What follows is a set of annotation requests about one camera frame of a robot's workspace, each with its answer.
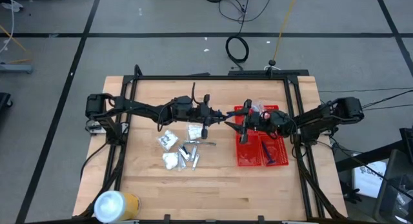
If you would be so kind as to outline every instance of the yellow cable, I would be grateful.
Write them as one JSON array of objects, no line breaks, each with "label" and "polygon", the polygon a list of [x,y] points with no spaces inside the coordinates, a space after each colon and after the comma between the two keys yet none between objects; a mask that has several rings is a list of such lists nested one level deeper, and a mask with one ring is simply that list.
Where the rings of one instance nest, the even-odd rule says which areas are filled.
[{"label": "yellow cable", "polygon": [[10,37],[17,45],[19,45],[20,48],[22,48],[25,52],[27,51],[26,48],[25,48],[22,44],[20,44],[18,40],[16,40],[14,37],[12,37],[12,36],[7,32],[7,30],[5,30],[1,25],[0,25],[0,29],[1,29],[8,37]]},{"label": "yellow cable", "polygon": [[[0,25],[0,29],[11,39],[13,40],[13,42],[15,42],[18,46],[20,46],[20,48],[22,48],[25,52],[30,53],[30,51],[26,50],[26,48],[17,40],[15,39],[13,36],[11,36],[7,30],[5,30],[1,25]],[[12,63],[24,63],[24,62],[30,62],[31,59],[19,59],[19,60],[14,60],[14,61],[10,61],[7,62],[8,64],[12,64]]]},{"label": "yellow cable", "polygon": [[290,13],[291,13],[292,7],[294,6],[295,2],[296,2],[296,0],[291,1],[290,7],[288,8],[288,12],[284,17],[283,24],[281,25],[281,30],[279,31],[278,40],[277,40],[276,52],[274,53],[274,57],[272,58],[272,60],[274,60],[274,61],[276,60],[279,43],[281,42],[281,35],[283,34],[284,28],[287,25],[288,18],[290,17]]}]

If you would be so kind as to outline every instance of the black floor stripe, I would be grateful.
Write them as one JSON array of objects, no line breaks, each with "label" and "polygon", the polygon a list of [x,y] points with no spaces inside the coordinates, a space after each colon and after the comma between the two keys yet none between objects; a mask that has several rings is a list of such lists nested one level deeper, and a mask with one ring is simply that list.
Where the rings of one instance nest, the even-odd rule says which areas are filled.
[{"label": "black floor stripe", "polygon": [[[123,37],[123,38],[155,38],[155,37],[229,37],[237,33],[205,32],[205,33],[89,33],[87,37]],[[245,32],[242,37],[278,37],[279,33]],[[15,33],[14,37],[82,37],[80,33]],[[314,38],[388,38],[393,33],[283,33],[283,37],[314,37]],[[403,37],[413,37],[413,33],[402,34]]]},{"label": "black floor stripe", "polygon": [[75,53],[75,56],[72,62],[72,66],[70,67],[69,73],[66,78],[65,85],[63,87],[63,91],[60,95],[60,99],[57,104],[57,108],[54,113],[54,116],[53,116],[52,124],[50,125],[50,128],[47,132],[46,140],[41,149],[40,156],[37,161],[36,167],[34,169],[32,179],[30,180],[30,183],[26,191],[25,198],[23,200],[23,203],[21,204],[19,214],[17,215],[16,223],[24,223],[26,220],[26,217],[27,217],[27,214],[30,208],[30,204],[32,203],[37,185],[39,184],[41,173],[45,166],[50,147],[52,146],[52,142],[53,142],[54,135],[56,133],[57,125],[59,124],[60,117],[63,112],[63,107],[65,106],[65,103],[66,103],[66,100],[69,94],[70,86],[72,85],[73,78],[76,74],[76,69],[79,64],[80,58],[82,56],[83,49],[85,47],[87,34],[89,33],[90,27],[92,26],[92,22],[96,14],[97,7],[99,6],[99,2],[100,0],[95,0],[93,3],[88,20],[86,22],[85,29],[83,30],[83,34],[79,42],[79,46],[77,47],[77,50],[76,50],[76,53]]},{"label": "black floor stripe", "polygon": [[413,61],[412,61],[412,58],[411,58],[408,50],[406,49],[406,46],[405,46],[403,40],[402,40],[402,35],[399,34],[398,29],[396,28],[396,25],[394,24],[393,19],[390,15],[390,12],[388,12],[388,10],[387,10],[387,7],[386,7],[386,4],[385,4],[384,0],[377,0],[377,1],[379,2],[381,11],[383,11],[383,14],[386,18],[388,26],[390,27],[392,33],[394,34],[394,37],[396,39],[396,43],[398,44],[400,52],[401,52],[401,54],[403,55],[403,58],[406,61],[407,67],[408,67],[408,69],[410,70],[410,73],[413,76]]},{"label": "black floor stripe", "polygon": [[[0,33],[0,37],[8,37],[4,33]],[[82,33],[14,33],[13,37],[40,37],[40,38],[48,38],[48,37],[83,37]]]},{"label": "black floor stripe", "polygon": [[[88,37],[153,38],[153,37],[230,37],[237,33],[90,33]],[[279,33],[240,33],[241,37],[278,37]],[[382,38],[394,37],[391,33],[283,33],[283,37],[320,38]]]}]

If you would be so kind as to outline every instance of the black stand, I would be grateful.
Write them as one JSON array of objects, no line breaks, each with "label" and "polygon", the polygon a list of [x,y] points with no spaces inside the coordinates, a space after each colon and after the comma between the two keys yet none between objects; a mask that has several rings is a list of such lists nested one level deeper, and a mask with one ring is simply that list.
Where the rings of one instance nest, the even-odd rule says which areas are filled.
[{"label": "black stand", "polygon": [[[400,150],[404,152],[413,164],[413,129],[412,128],[401,128],[400,129],[401,140],[395,143],[391,143],[387,146],[371,150],[355,156],[354,158],[359,161],[369,164],[383,159],[388,159],[393,150]],[[336,163],[337,171],[342,172],[344,170],[350,170],[356,167],[360,167],[360,164],[352,159],[347,158]]]}]

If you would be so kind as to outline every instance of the red object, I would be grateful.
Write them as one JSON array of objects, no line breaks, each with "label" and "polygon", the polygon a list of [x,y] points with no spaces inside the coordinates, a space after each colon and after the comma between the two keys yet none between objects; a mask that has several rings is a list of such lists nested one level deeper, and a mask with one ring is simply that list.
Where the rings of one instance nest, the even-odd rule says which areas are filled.
[{"label": "red object", "polygon": [[[234,107],[234,110],[241,110],[242,106]],[[265,110],[278,110],[277,105],[265,105]],[[235,116],[235,123],[242,125],[244,117]],[[253,130],[248,131],[248,142],[245,144],[239,143],[240,134],[236,134],[236,154],[237,164],[239,167],[257,167],[264,164],[266,167],[288,165],[288,156],[285,149],[284,139],[278,137],[272,139],[266,133],[257,132]],[[275,163],[268,163],[269,159],[263,149],[262,142],[268,149],[268,153]]]}]

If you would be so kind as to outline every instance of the yellow cup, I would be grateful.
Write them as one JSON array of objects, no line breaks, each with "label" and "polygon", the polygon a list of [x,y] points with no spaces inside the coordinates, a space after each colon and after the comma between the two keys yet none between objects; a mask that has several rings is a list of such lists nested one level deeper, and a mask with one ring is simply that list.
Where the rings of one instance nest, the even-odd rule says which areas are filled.
[{"label": "yellow cup", "polygon": [[103,223],[124,221],[137,216],[141,202],[133,194],[118,191],[106,191],[96,200],[94,212]]}]

